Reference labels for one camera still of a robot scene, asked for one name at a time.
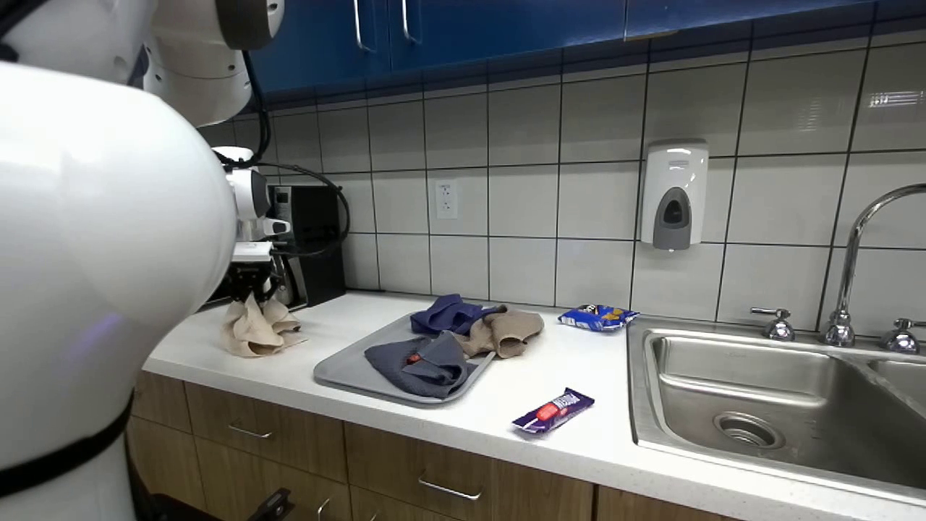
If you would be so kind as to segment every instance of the soap dispenser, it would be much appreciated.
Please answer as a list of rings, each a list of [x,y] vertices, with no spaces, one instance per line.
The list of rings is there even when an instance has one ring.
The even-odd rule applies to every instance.
[[[651,145],[642,177],[642,242],[667,252],[700,242],[710,149],[704,140]]]

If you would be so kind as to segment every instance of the cabinet handle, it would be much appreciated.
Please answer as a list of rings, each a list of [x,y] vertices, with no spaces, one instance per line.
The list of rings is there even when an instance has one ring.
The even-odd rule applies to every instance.
[[[324,517],[324,509],[329,505],[329,496],[324,496],[315,509],[315,517]]]
[[[409,43],[422,43],[419,36],[412,33],[409,0],[403,0],[403,36],[405,36]]]
[[[419,485],[426,489],[435,489],[435,491],[442,491],[442,494],[452,494],[452,496],[461,496],[461,499],[468,499],[468,502],[479,502],[483,496],[483,491],[461,491],[461,489],[452,489],[452,485],[441,485],[441,482],[432,482],[426,476],[418,476]]]
[[[364,23],[363,23],[360,0],[354,0],[354,39],[357,39],[357,48],[374,51],[374,48],[364,43]]]
[[[227,423],[228,430],[234,434],[244,434],[244,437],[256,437],[256,440],[269,440],[272,430],[253,430],[253,428],[244,428],[244,426],[234,426],[234,423]]]

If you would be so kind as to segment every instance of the gray cutting board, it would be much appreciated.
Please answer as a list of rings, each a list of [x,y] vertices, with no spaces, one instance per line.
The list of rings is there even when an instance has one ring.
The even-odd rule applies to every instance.
[[[344,350],[321,359],[314,371],[314,379],[321,385],[351,386],[351,391],[374,392],[374,397],[384,397],[384,399],[397,399],[397,402],[412,402],[412,404],[445,404],[445,402],[457,402],[493,363],[493,355],[468,359],[474,366],[471,366],[467,385],[442,399],[405,392],[403,386],[392,385],[383,373],[374,371],[364,350],[374,343],[409,340],[409,339],[419,339],[419,336],[412,331],[412,317],[405,314],[405,317],[360,339],[357,343],[347,343]]]

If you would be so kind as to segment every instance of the tan cloth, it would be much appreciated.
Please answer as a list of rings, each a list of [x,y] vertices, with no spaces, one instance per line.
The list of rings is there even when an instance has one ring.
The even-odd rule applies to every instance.
[[[237,355],[256,359],[288,350],[288,331],[296,331],[299,321],[279,301],[257,305],[256,294],[244,304],[228,304],[227,347]]]
[[[545,330],[539,311],[493,311],[468,327],[468,339],[457,336],[468,359],[499,353],[502,359],[522,355],[528,340]]]

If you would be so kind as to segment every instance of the brown cloth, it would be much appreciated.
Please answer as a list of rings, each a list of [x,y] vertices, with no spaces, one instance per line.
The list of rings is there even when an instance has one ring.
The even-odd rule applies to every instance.
[[[528,340],[545,330],[545,317],[539,311],[493,311],[468,327],[468,339],[457,336],[464,353],[468,359],[496,353],[502,359],[522,355]]]

